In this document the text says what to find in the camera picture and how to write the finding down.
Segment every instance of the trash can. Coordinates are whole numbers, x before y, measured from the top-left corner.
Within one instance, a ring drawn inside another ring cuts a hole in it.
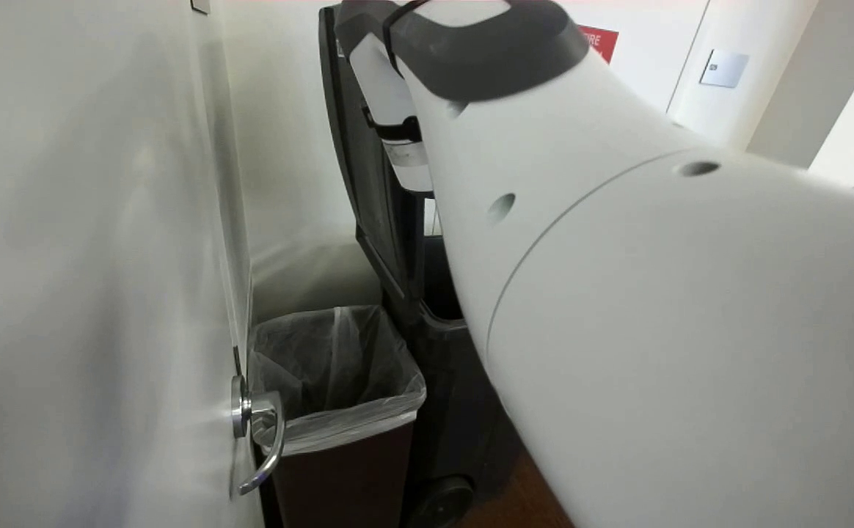
[[[257,328],[249,390],[289,416],[274,475],[286,528],[398,528],[425,380],[383,309],[330,309]]]

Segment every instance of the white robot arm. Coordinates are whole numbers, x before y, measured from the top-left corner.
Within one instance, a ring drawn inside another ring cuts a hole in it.
[[[679,130],[549,0],[343,0],[339,44],[578,526],[854,528],[854,191]]]

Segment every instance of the metal door handle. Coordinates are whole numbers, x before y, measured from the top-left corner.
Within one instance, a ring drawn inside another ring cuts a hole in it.
[[[274,469],[282,462],[286,450],[286,411],[282,411],[282,396],[268,394],[268,396],[249,396],[243,389],[243,380],[233,381],[233,431],[235,437],[246,437],[265,452],[265,463],[252,474],[252,479],[241,488],[241,497],[252,493],[263,488]]]

